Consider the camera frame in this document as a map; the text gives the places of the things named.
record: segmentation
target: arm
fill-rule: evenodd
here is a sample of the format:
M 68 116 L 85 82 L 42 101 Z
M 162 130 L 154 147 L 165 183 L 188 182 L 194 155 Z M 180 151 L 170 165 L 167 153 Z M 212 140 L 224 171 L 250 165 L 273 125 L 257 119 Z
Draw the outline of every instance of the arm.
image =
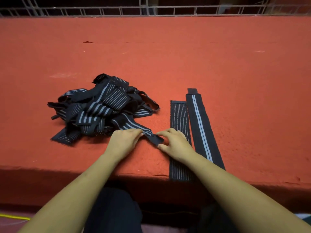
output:
M 169 146 L 158 148 L 196 174 L 242 233 L 311 232 L 276 201 L 197 154 L 180 131 L 170 128 L 157 134 L 169 140 Z
M 19 233 L 80 233 L 103 185 L 141 136 L 141 129 L 115 131 L 105 153 L 41 208 Z

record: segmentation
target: hand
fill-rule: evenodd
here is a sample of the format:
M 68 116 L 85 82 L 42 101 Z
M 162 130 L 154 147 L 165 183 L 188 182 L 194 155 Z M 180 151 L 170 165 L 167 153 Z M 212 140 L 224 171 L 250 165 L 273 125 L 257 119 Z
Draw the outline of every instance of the hand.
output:
M 185 135 L 181 131 L 169 128 L 165 131 L 158 132 L 157 135 L 167 137 L 169 140 L 168 146 L 159 144 L 158 148 L 179 162 L 184 163 L 195 153 Z
M 141 129 L 116 130 L 112 133 L 105 153 L 114 155 L 118 161 L 125 158 L 144 134 Z

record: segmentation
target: red table surface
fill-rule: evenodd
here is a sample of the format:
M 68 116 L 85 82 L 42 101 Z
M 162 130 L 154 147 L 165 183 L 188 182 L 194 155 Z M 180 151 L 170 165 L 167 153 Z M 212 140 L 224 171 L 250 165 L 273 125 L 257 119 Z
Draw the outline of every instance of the red table surface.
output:
M 1 203 L 42 205 L 105 151 L 109 138 L 50 141 L 64 123 L 46 105 L 100 73 L 159 103 L 136 119 L 153 132 L 169 128 L 170 100 L 197 88 L 228 172 L 310 200 L 311 18 L 25 18 L 0 28 Z M 168 157 L 146 140 L 114 172 L 168 175 Z

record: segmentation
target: fabric strap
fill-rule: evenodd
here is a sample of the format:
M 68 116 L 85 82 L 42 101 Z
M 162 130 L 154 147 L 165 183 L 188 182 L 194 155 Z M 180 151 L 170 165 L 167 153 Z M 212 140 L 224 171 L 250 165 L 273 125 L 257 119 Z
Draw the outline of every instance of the fabric strap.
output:
M 198 94 L 197 89 L 189 88 L 186 101 L 195 151 L 225 169 L 201 94 Z
M 164 141 L 134 121 L 134 118 L 150 116 L 160 108 L 146 93 L 129 86 L 121 78 L 107 74 L 98 75 L 93 83 L 95 87 L 90 90 L 70 90 L 61 95 L 58 102 L 48 102 L 48 106 L 56 111 L 52 119 L 60 117 L 66 124 L 52 140 L 72 145 L 82 135 L 111 136 L 118 129 L 140 128 L 154 145 Z
M 191 145 L 189 119 L 185 101 L 171 101 L 171 127 L 181 131 Z M 169 158 L 169 178 L 179 181 L 192 181 L 194 174 L 182 163 Z

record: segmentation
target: forearm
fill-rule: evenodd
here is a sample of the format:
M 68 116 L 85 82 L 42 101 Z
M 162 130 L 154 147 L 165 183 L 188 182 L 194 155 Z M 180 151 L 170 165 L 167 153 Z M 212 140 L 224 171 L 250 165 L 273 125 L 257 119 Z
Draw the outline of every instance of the forearm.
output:
M 118 161 L 111 154 L 103 154 L 41 208 L 19 233 L 80 233 L 99 192 Z
M 195 153 L 184 163 L 242 233 L 310 232 L 310 226 L 253 186 Z

